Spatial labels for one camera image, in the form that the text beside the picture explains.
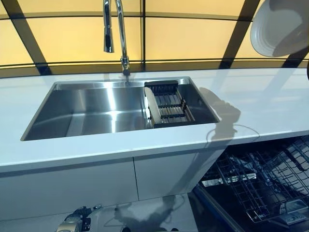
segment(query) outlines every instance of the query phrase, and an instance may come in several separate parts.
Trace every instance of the stainless steel sink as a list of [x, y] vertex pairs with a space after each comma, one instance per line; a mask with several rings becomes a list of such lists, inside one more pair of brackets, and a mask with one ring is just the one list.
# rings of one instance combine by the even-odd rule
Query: stainless steel sink
[[[144, 84], [158, 80], [170, 79], [56, 82], [21, 140], [151, 129]], [[173, 80], [195, 118], [192, 124], [218, 122], [189, 77]]]

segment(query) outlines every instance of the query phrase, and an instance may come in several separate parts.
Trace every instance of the dish rack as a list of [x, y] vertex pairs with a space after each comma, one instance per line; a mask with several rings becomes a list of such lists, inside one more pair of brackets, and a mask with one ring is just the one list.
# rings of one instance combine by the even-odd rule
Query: dish rack
[[159, 108], [161, 123], [152, 120], [150, 111], [154, 128], [169, 127], [173, 124], [189, 125], [195, 121], [185, 99], [177, 89], [177, 81], [152, 81], [146, 82], [144, 86], [152, 90]]
[[300, 212], [309, 205], [309, 136], [252, 146], [228, 147], [202, 183], [232, 188], [255, 223], [306, 220]]

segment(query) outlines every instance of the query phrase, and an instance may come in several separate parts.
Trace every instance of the open dishwasher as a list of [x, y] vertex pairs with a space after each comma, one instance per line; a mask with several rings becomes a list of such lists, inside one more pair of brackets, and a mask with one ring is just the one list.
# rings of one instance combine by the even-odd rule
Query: open dishwasher
[[194, 192], [243, 231], [309, 231], [309, 136], [229, 146]]

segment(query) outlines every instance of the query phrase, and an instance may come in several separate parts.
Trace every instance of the white cabinet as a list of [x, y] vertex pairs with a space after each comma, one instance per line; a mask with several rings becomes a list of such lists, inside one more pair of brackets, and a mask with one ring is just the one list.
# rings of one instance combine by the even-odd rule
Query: white cabinet
[[132, 158], [0, 175], [0, 220], [137, 200]]
[[224, 149], [135, 157], [139, 200], [190, 192]]

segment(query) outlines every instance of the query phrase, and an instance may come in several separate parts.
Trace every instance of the pull-down faucet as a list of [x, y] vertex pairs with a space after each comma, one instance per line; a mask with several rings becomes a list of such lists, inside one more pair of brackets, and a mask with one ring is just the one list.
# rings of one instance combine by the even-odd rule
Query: pull-down faucet
[[[115, 0], [119, 30], [120, 30], [120, 41], [121, 41], [121, 64], [122, 72], [126, 76], [126, 80], [130, 76], [129, 70], [129, 57], [126, 54], [126, 33], [125, 33], [125, 23], [124, 23], [124, 11], [122, 7], [121, 0]], [[111, 1], [103, 0], [103, 17], [104, 17], [104, 52], [112, 53], [114, 52], [113, 41], [112, 41], [112, 18], [111, 18]]]

